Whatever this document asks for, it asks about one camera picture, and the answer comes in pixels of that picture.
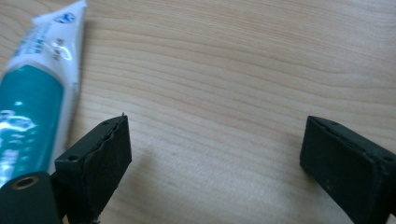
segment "black object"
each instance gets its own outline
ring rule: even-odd
[[[341,124],[308,117],[300,164],[354,223],[396,214],[396,156]]]
[[[55,161],[56,172],[30,173],[0,189],[0,223],[91,223],[131,162],[128,118],[97,125]]]

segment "tube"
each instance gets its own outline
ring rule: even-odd
[[[0,187],[54,171],[79,94],[85,0],[33,18],[0,84]]]

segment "wood grain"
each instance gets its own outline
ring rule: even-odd
[[[0,65],[71,2],[1,0]],[[70,144],[125,112],[134,158],[102,223],[351,223],[299,166],[304,124],[396,152],[395,1],[88,4]]]

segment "teal tube label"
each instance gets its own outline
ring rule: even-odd
[[[0,187],[19,175],[47,171],[64,88],[52,75],[25,65],[0,84]]]

